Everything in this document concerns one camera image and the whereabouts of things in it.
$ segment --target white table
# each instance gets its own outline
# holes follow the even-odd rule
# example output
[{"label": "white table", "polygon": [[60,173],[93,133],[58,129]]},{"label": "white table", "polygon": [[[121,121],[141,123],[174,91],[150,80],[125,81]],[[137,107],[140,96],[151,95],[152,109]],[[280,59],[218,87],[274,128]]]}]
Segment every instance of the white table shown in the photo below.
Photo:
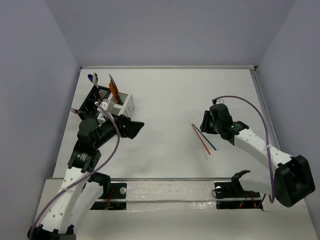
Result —
[{"label": "white table", "polygon": [[[244,169],[266,171],[258,161],[217,135],[207,135],[217,151],[211,149],[212,154],[206,156],[190,126],[194,123],[199,127],[211,100],[221,95],[244,97],[261,109],[248,69],[82,69],[72,108],[78,109],[92,88],[87,75],[94,72],[100,85],[108,86],[110,73],[121,92],[132,93],[136,106],[132,120],[145,123],[135,139],[120,140],[114,158],[100,172],[123,179],[219,179]],[[249,105],[236,99],[226,99],[225,103],[234,121],[248,124],[264,138],[261,120]],[[59,189],[80,122],[70,113],[54,179],[46,181],[38,210]],[[100,148],[99,164],[115,143],[114,138]],[[77,229],[77,239],[317,239],[303,200],[292,208],[278,202],[271,205],[266,200],[264,211],[217,210],[215,199],[208,193],[213,181],[161,184],[129,181],[127,210],[90,211]]]}]

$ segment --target black basket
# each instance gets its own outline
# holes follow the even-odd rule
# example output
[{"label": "black basket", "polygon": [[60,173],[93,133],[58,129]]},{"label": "black basket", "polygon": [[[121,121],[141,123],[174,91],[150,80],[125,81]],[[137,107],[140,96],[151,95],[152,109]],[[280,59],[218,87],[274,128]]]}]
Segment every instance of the black basket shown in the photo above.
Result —
[{"label": "black basket", "polygon": [[[99,86],[99,89],[103,99],[108,99],[108,97],[111,94],[110,89],[104,86]],[[96,86],[93,86],[88,96],[86,96],[81,107],[79,108],[79,111],[81,113],[79,113],[78,115],[82,120],[85,120],[87,118],[98,117],[99,112],[97,111],[97,106],[95,105],[95,102],[97,102],[98,99],[99,99],[99,90]]]}]

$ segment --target wall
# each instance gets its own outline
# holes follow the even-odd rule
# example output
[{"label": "wall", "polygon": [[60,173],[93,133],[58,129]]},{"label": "wall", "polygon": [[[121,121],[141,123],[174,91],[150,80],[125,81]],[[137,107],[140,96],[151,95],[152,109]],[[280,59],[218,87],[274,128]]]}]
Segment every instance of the wall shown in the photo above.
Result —
[{"label": "wall", "polygon": [[26,240],[79,66],[43,0],[0,1],[0,239]]},{"label": "wall", "polygon": [[257,65],[295,0],[46,0],[80,66]]},{"label": "wall", "polygon": [[306,203],[320,237],[320,1],[297,0],[258,67],[282,150],[310,163],[316,192]]}]

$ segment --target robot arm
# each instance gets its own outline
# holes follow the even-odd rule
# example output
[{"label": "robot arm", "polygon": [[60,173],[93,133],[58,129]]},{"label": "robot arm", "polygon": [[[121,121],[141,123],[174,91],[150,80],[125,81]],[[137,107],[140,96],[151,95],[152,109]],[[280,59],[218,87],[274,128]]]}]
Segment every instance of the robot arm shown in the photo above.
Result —
[{"label": "robot arm", "polygon": [[[227,106],[214,104],[205,111],[202,132],[219,134],[224,140],[244,150],[269,170],[266,142],[241,121],[233,121]],[[291,207],[315,191],[315,184],[308,160],[303,156],[292,157],[279,149],[268,146],[272,159],[275,198],[284,206]],[[249,170],[236,173],[232,179],[237,191],[254,191],[271,195],[270,176]]]},{"label": "robot arm", "polygon": [[[131,121],[124,115],[113,116],[122,138],[133,139],[144,126],[143,122]],[[110,120],[99,124],[96,118],[84,119],[79,125],[76,142],[63,183],[59,189],[65,191],[56,199],[39,221],[33,240],[76,240],[75,227],[87,215],[91,206],[101,196],[108,196],[111,180],[108,175],[92,173],[101,157],[99,148],[117,134]],[[81,178],[75,186],[68,188]]]}]

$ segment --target gray wall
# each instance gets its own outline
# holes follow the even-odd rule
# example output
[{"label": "gray wall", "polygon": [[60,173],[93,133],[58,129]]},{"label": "gray wall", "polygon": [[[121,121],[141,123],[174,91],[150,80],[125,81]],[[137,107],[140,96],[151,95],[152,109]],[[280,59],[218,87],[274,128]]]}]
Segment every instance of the gray wall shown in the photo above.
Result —
[{"label": "gray wall", "polygon": [[294,0],[46,0],[80,66],[257,65]]},{"label": "gray wall", "polygon": [[282,150],[305,156],[316,192],[306,203],[320,237],[320,1],[297,0],[258,67]]},{"label": "gray wall", "polygon": [[79,66],[43,0],[1,0],[0,33],[0,239],[26,240]]}]

